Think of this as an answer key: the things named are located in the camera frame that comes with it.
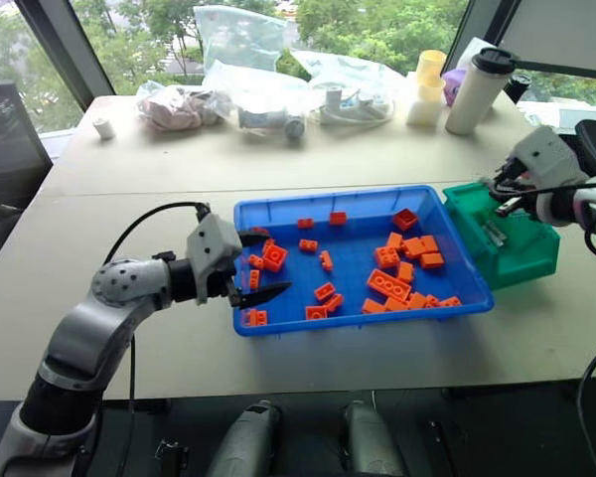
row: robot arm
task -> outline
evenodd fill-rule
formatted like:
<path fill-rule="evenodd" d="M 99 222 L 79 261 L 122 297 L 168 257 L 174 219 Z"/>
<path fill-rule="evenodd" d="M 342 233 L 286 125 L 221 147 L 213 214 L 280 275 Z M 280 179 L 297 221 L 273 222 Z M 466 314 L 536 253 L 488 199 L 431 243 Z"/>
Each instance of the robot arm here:
<path fill-rule="evenodd" d="M 265 234 L 239 234 L 209 211 L 188 238 L 187 257 L 118 260 L 92 278 L 85 299 L 60 323 L 26 399 L 0 442 L 0 476 L 71 476 L 95 421 L 102 395 L 136 328 L 173 301 L 227 296 L 231 306 L 266 302 L 289 283 L 243 295 L 232 281 L 243 246 Z"/>
<path fill-rule="evenodd" d="M 577 223 L 586 241 L 596 234 L 596 176 L 581 169 L 574 151 L 549 127 L 541 126 L 515 146 L 489 188 L 502 203 L 497 208 L 502 217 L 525 209 L 556 227 Z M 543 189 L 553 191 L 531 192 Z"/>

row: white thermos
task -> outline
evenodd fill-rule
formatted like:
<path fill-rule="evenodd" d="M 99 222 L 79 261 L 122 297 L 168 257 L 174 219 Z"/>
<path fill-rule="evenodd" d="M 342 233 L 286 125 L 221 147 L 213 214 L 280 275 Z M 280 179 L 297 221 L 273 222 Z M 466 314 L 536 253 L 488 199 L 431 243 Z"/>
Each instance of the white thermos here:
<path fill-rule="evenodd" d="M 471 134 L 515 67 L 515 56 L 505 50 L 484 48 L 475 55 L 446 119 L 446 129 L 454 134 Z"/>

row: clear plastic bag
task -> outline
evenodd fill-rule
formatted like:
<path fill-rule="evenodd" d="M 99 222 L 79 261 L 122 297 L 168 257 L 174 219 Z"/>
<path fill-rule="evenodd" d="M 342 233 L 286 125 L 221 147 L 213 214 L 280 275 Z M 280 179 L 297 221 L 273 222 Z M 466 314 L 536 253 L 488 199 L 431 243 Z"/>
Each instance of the clear plastic bag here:
<path fill-rule="evenodd" d="M 149 126 L 158 131 L 196 129 L 219 119 L 221 98 L 202 86 L 147 81 L 137 90 L 137 108 Z"/>
<path fill-rule="evenodd" d="M 257 135 L 281 133 L 291 141 L 305 132 L 308 86 L 303 79 L 215 61 L 203 86 L 225 98 L 217 114 L 241 129 Z"/>
<path fill-rule="evenodd" d="M 204 44 L 204 68 L 218 60 L 225 65 L 276 71 L 287 22 L 234 7 L 195 7 Z"/>
<path fill-rule="evenodd" d="M 291 52 L 312 76 L 310 109 L 321 124 L 372 126 L 389 121 L 405 78 L 385 65 L 308 51 Z"/>

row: orange toy block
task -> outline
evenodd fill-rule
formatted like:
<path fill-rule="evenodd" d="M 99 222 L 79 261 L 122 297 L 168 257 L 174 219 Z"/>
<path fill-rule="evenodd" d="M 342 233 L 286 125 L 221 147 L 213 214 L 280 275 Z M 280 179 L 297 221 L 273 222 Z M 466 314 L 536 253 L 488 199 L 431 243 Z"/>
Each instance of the orange toy block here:
<path fill-rule="evenodd" d="M 438 308 L 439 306 L 439 299 L 436 296 L 426 296 L 426 304 L 424 305 L 424 308 Z"/>
<path fill-rule="evenodd" d="M 415 291 L 414 293 L 410 294 L 405 304 L 409 310 L 419 310 L 426 304 L 426 297 Z"/>
<path fill-rule="evenodd" d="M 249 326 L 263 326 L 267 324 L 267 312 L 251 308 L 247 312 L 247 324 Z"/>
<path fill-rule="evenodd" d="M 439 302 L 439 306 L 461 306 L 461 300 L 456 296 L 451 296 Z"/>
<path fill-rule="evenodd" d="M 269 248 L 270 245 L 274 245 L 276 243 L 276 240 L 274 240 L 273 238 L 268 238 L 265 243 L 262 245 L 262 252 L 263 254 L 265 254 L 265 251 Z"/>
<path fill-rule="evenodd" d="M 424 253 L 419 257 L 422 268 L 439 268 L 444 265 L 444 257 L 441 253 Z"/>
<path fill-rule="evenodd" d="M 302 251 L 316 251 L 318 249 L 318 243 L 315 240 L 305 240 L 301 238 L 298 242 L 298 248 Z"/>
<path fill-rule="evenodd" d="M 380 292 L 383 295 L 394 298 L 404 303 L 410 293 L 410 285 L 399 281 L 381 270 L 374 269 L 367 282 L 369 288 Z"/>
<path fill-rule="evenodd" d="M 371 300 L 370 298 L 367 298 L 362 305 L 362 312 L 365 314 L 383 313 L 384 311 L 386 311 L 384 305 L 380 305 L 379 303 Z"/>
<path fill-rule="evenodd" d="M 425 253 L 435 253 L 435 252 L 439 251 L 439 247 L 437 246 L 437 242 L 435 241 L 434 236 L 421 236 L 419 239 L 421 240 L 421 242 L 424 244 L 424 247 L 426 248 Z"/>
<path fill-rule="evenodd" d="M 320 253 L 320 264 L 326 271 L 331 271 L 334 269 L 334 263 L 326 250 L 322 250 Z"/>
<path fill-rule="evenodd" d="M 373 252 L 379 268 L 393 268 L 399 264 L 397 249 L 392 246 L 379 246 Z"/>
<path fill-rule="evenodd" d="M 308 320 L 320 320 L 327 318 L 327 307 L 325 306 L 305 306 L 305 314 Z"/>
<path fill-rule="evenodd" d="M 346 212 L 332 212 L 329 214 L 329 225 L 330 226 L 343 226 L 347 223 Z"/>
<path fill-rule="evenodd" d="M 386 246 L 392 246 L 393 248 L 399 249 L 401 247 L 401 241 L 402 241 L 402 236 L 400 234 L 391 232 L 388 235 L 388 240 L 386 241 Z"/>
<path fill-rule="evenodd" d="M 313 227 L 313 219 L 298 219 L 298 229 L 312 229 Z"/>
<path fill-rule="evenodd" d="M 325 302 L 324 306 L 327 308 L 327 313 L 333 313 L 338 309 L 345 302 L 345 297 L 342 296 L 340 293 L 336 293 L 334 296 L 329 298 L 327 302 Z"/>
<path fill-rule="evenodd" d="M 262 261 L 265 264 L 265 268 L 271 271 L 280 271 L 285 259 L 289 252 L 284 248 L 273 244 L 270 245 L 265 253 L 262 255 Z"/>
<path fill-rule="evenodd" d="M 409 238 L 403 242 L 403 246 L 406 249 L 406 258 L 409 259 L 419 258 L 426 252 L 426 247 L 419 238 Z"/>
<path fill-rule="evenodd" d="M 250 255 L 249 264 L 254 268 L 258 268 L 259 270 L 262 270 L 265 267 L 263 259 L 258 255 Z"/>
<path fill-rule="evenodd" d="M 384 307 L 387 311 L 403 311 L 407 310 L 408 307 L 404 305 L 401 301 L 397 301 L 394 298 L 388 297 L 386 299 L 386 303 L 384 303 Z"/>
<path fill-rule="evenodd" d="M 407 261 L 401 261 L 397 268 L 397 279 L 404 283 L 410 283 L 413 281 L 413 264 Z"/>
<path fill-rule="evenodd" d="M 251 270 L 249 272 L 249 288 L 255 290 L 260 283 L 260 270 Z"/>
<path fill-rule="evenodd" d="M 393 216 L 393 223 L 396 224 L 403 232 L 417 224 L 417 216 L 408 209 L 399 211 Z"/>
<path fill-rule="evenodd" d="M 331 295 L 336 292 L 336 287 L 331 281 L 328 281 L 322 286 L 319 286 L 314 290 L 314 295 L 318 298 L 318 301 L 325 301 Z"/>

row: floor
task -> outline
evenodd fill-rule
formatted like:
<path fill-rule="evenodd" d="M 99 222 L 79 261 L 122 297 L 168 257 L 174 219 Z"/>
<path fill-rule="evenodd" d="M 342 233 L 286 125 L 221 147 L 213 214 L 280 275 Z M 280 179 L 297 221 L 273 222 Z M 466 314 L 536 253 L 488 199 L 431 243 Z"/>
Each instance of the floor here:
<path fill-rule="evenodd" d="M 575 386 L 380 391 L 374 398 L 414 477 L 590 476 Z M 586 415 L 596 444 L 596 381 L 587 392 Z M 340 410 L 354 399 L 373 402 L 371 392 L 173 399 L 168 412 L 137 414 L 126 475 L 159 475 L 154 454 L 165 438 L 191 449 L 182 475 L 203 476 L 230 424 L 260 398 L 270 398 L 284 415 L 272 472 L 296 476 L 340 472 Z M 13 406 L 0 403 L 0 432 Z M 106 410 L 89 475 L 114 475 L 127 419 L 123 409 Z"/>

